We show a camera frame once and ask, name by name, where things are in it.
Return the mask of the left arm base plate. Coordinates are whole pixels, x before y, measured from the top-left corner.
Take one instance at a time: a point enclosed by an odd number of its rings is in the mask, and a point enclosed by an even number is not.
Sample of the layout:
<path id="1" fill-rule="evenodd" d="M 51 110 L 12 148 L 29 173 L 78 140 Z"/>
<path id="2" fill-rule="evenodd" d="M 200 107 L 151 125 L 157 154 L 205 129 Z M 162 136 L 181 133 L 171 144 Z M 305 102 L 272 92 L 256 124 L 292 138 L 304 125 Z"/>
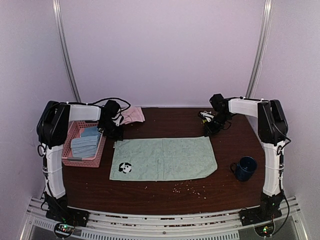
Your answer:
<path id="1" fill-rule="evenodd" d="M 74 227 L 86 227 L 90 213 L 86 210 L 68 208 L 68 213 L 63 211 L 54 211 L 52 209 L 46 212 L 46 218 L 55 220 L 56 222 L 65 223 Z"/>

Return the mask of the green towel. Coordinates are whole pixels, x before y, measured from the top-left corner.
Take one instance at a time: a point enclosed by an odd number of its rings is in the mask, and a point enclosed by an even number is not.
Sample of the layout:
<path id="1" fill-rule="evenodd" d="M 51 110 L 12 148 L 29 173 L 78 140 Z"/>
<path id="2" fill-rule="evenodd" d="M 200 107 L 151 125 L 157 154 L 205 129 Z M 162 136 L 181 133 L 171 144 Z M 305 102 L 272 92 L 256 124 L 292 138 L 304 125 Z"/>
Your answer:
<path id="1" fill-rule="evenodd" d="M 115 144 L 112 181 L 202 179 L 218 169 L 209 137 L 125 139 Z"/>

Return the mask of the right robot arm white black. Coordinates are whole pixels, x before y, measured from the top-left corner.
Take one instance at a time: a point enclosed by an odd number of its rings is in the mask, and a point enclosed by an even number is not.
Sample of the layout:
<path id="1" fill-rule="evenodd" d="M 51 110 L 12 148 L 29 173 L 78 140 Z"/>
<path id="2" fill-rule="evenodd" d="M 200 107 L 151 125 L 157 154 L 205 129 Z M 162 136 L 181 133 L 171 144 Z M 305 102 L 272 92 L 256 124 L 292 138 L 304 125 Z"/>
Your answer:
<path id="1" fill-rule="evenodd" d="M 279 209 L 284 199 L 284 149 L 291 140 L 287 137 L 289 127 L 282 105 L 277 99 L 225 98 L 220 93 L 214 94 L 209 102 L 215 114 L 204 121 L 206 135 L 217 134 L 235 115 L 257 119 L 258 137 L 265 155 L 265 178 L 256 216 L 266 221 Z"/>

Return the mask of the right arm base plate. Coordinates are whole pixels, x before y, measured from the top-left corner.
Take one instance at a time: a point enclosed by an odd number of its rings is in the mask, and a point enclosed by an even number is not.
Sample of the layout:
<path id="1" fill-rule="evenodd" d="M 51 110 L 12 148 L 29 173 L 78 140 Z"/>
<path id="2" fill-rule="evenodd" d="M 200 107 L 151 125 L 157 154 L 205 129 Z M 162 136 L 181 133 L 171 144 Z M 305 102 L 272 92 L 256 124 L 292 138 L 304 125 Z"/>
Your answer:
<path id="1" fill-rule="evenodd" d="M 239 211 L 239 219 L 242 226 L 255 225 L 262 222 L 271 221 L 274 218 L 279 218 L 282 216 L 281 210 L 276 210 L 275 213 L 263 215 L 261 208 L 243 208 Z"/>

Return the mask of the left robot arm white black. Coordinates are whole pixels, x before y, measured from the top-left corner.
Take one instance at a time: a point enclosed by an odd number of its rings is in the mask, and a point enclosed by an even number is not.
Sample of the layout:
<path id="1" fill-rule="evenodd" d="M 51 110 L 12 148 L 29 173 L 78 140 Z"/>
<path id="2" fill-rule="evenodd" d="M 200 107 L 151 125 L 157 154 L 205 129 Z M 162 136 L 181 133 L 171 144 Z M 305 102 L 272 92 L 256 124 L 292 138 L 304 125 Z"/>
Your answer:
<path id="1" fill-rule="evenodd" d="M 62 154 L 67 140 L 69 124 L 77 121 L 96 122 L 104 136 L 123 138 L 123 111 L 119 98 L 108 97 L 94 103 L 49 101 L 36 127 L 42 157 L 42 172 L 45 179 L 45 196 L 49 211 L 61 222 L 72 218 L 68 197 L 63 183 Z"/>

